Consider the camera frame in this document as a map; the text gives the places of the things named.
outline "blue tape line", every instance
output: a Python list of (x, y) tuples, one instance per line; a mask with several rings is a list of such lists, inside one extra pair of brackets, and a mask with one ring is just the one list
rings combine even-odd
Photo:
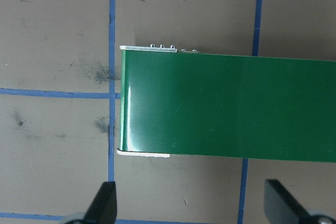
[(63, 216), (13, 214), (10, 212), (0, 212), (0, 218), (16, 218), (16, 219), (30, 219), (30, 220), (60, 220), (63, 218)]
[[(10, 212), (0, 212), (0, 218), (30, 219), (30, 220), (53, 220), (58, 221), (64, 216), (56, 215), (30, 215), (30, 214), (13, 214)], [(116, 220), (116, 224), (206, 224), (192, 222), (169, 222), (169, 221), (147, 221), (147, 220)]]
[(262, 6), (263, 6), (263, 0), (257, 0), (256, 1), (256, 14), (255, 14), (255, 20), (254, 20), (252, 56), (258, 56), (258, 52), (259, 52), (259, 36), (260, 36)]
[(29, 97), (54, 97), (54, 98), (85, 98), (85, 99), (107, 99), (109, 93), (81, 93), (81, 92), (61, 92), (25, 89), (3, 89), (0, 94), (25, 95)]
[(110, 22), (109, 22), (109, 92), (113, 97), (109, 98), (109, 157), (108, 157), (108, 181), (114, 181), (114, 106), (115, 106), (115, 83), (114, 83), (114, 42), (115, 42), (115, 11), (116, 0), (110, 0)]
[(205, 223), (169, 222), (169, 221), (154, 221), (154, 220), (116, 220), (115, 224), (205, 224)]
[(242, 177), (240, 179), (240, 194), (239, 194), (237, 224), (243, 224), (243, 220), (244, 220), (244, 205), (245, 205), (245, 192), (246, 192), (246, 182), (247, 182), (247, 169), (248, 169), (248, 158), (243, 158), (243, 164), (241, 165)]

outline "green rectangular board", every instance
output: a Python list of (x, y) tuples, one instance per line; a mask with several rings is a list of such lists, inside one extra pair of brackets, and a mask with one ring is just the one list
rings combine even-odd
[(127, 152), (336, 162), (336, 62), (122, 51)]

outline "white edge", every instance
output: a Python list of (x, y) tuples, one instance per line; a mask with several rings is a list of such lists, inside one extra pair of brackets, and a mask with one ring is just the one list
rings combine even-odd
[(165, 153), (149, 153), (149, 152), (125, 152), (117, 149), (117, 153), (122, 156), (137, 156), (137, 157), (170, 157), (170, 154)]
[(135, 50), (135, 51), (154, 51), (154, 52), (177, 52), (176, 48), (161, 48), (161, 47), (136, 47), (136, 46), (120, 46), (120, 50)]

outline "white plastic strip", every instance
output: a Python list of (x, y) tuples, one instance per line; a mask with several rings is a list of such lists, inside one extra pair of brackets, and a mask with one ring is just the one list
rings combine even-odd
[(117, 149), (117, 153), (122, 156), (139, 156), (139, 157), (170, 157), (170, 154), (165, 153), (149, 153), (149, 152), (125, 152)]

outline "gray surface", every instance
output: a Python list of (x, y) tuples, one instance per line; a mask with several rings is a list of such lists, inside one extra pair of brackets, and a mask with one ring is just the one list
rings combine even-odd
[(0, 95), (0, 104), (0, 212), (85, 211), (107, 179), (108, 100)]
[(244, 223), (269, 223), (264, 214), (264, 181), (278, 179), (307, 209), (336, 217), (335, 163), (249, 160)]
[[(117, 78), (119, 45), (251, 54), (255, 0), (144, 1), (116, 0)], [(0, 0), (0, 10), (1, 88), (108, 91), (108, 0)], [(264, 0), (262, 11), (260, 55), (335, 59), (336, 0)], [(0, 95), (0, 103), (0, 212), (85, 210), (107, 179), (108, 101)], [(117, 155), (118, 218), (236, 223), (241, 163)], [(334, 164), (250, 160), (245, 223), (267, 223), (265, 178), (282, 181), (304, 206), (336, 215), (335, 171)]]
[(108, 91), (109, 0), (0, 0), (0, 87)]
[(336, 0), (263, 0), (259, 55), (336, 60)]

